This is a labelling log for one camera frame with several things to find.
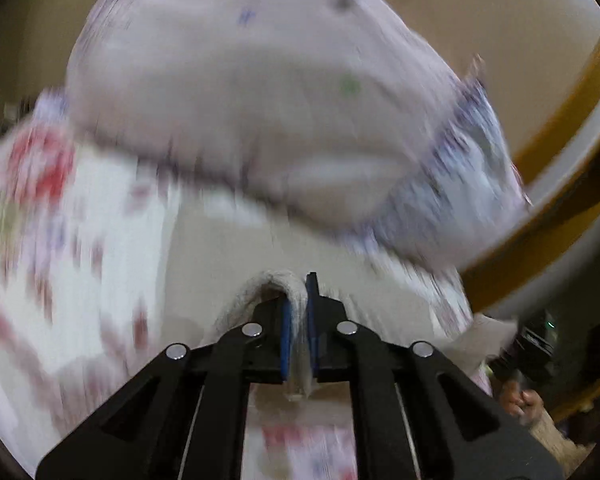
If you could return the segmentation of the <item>white floral bedsheet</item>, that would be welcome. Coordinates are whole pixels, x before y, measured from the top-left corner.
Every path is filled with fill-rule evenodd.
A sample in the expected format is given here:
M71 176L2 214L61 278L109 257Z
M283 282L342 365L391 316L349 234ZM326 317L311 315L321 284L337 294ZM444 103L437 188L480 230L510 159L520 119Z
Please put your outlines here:
M59 92L0 141L0 439L42 458L167 344L198 348L267 292L320 289L382 339L428 339L479 387L516 326L472 314L453 272L313 231L87 141Z

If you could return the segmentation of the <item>lavender floral pillow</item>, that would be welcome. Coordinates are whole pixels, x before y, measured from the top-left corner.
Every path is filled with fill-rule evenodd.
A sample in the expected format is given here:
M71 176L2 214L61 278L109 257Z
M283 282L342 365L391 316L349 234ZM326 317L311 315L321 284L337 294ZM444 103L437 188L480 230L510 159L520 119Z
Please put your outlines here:
M108 143L431 269L526 206L480 72L384 0L98 0L66 92Z

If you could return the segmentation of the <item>beige cable-knit sweater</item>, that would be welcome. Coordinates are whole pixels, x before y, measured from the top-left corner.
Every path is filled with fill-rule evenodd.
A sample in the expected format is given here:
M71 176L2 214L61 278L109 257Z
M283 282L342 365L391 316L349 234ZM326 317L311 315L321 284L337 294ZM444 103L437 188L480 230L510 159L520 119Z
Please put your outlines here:
M209 414L244 417L252 382L282 384L288 396L304 398L316 382L344 380L355 414L369 412L376 393L393 396L378 335L287 271L242 286L204 340L200 408Z

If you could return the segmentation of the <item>wooden bed headboard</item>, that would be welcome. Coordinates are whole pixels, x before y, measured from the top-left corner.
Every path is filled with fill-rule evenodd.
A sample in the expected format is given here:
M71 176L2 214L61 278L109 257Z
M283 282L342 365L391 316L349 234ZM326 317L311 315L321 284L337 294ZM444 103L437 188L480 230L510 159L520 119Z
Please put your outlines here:
M579 188L600 152L600 40L568 99L516 158L532 206L462 272L471 309L483 312L532 283L600 216L600 190Z

